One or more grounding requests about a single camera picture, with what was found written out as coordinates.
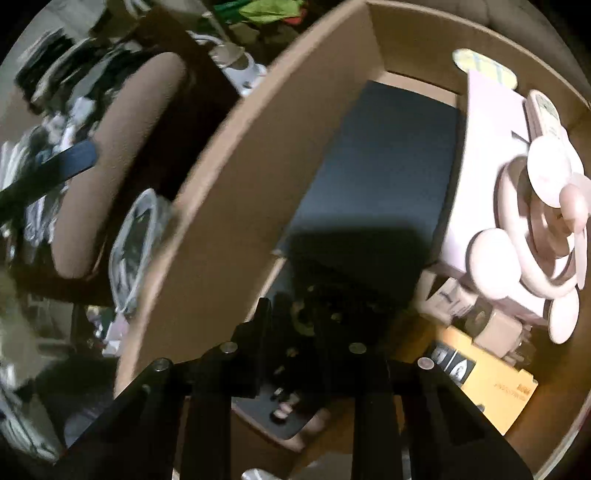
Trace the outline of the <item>green clothing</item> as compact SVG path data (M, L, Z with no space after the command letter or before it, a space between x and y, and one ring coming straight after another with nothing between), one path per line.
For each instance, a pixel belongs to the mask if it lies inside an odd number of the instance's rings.
M266 25L300 17L303 6L304 1L296 0L222 1L213 6L213 11L225 24L247 21Z

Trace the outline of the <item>orange hard drive box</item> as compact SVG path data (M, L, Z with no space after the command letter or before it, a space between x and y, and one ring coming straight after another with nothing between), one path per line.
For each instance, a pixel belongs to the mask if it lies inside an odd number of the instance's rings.
M436 328L427 354L502 435L514 425L538 387L530 372L517 370L480 349L453 326Z

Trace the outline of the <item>pink handheld fan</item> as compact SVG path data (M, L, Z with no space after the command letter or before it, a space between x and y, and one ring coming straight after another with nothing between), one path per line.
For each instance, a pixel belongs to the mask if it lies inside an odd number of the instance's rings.
M588 274L590 179L550 98L532 90L524 107L528 151L501 169L498 225L475 236L468 272L489 300L506 299L517 285L544 299L550 340L564 344Z

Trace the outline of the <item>dark blue notebook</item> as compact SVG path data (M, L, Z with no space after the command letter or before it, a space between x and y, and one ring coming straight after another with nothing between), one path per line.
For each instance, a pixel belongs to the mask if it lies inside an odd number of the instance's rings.
M437 261L453 196L464 114L439 100L368 82L332 137L276 252L297 236L408 228Z

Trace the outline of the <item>cardboard box tray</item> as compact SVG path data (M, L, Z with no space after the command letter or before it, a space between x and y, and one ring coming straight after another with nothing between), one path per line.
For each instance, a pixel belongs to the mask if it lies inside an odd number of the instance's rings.
M519 44L458 16L396 1L346 1L274 61L209 141L173 203L120 359L125 388L160 356L188 360L228 339L270 276L271 250L297 210L342 116L370 78L439 96L466 91L467 47L539 89L590 156L590 99Z

